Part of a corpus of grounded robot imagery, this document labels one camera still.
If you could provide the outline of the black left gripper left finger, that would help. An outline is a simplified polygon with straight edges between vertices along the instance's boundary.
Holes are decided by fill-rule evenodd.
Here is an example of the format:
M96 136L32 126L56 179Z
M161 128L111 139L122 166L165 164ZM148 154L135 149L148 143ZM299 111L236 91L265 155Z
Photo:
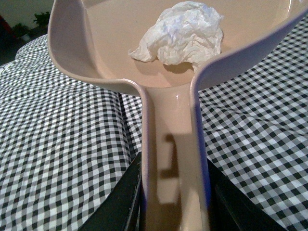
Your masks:
M80 231L134 231L139 213L141 153Z

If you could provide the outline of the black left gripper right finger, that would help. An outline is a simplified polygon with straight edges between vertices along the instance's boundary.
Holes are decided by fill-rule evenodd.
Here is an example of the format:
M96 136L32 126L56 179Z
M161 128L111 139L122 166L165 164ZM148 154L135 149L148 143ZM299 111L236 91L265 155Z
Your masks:
M284 231L208 160L214 231Z

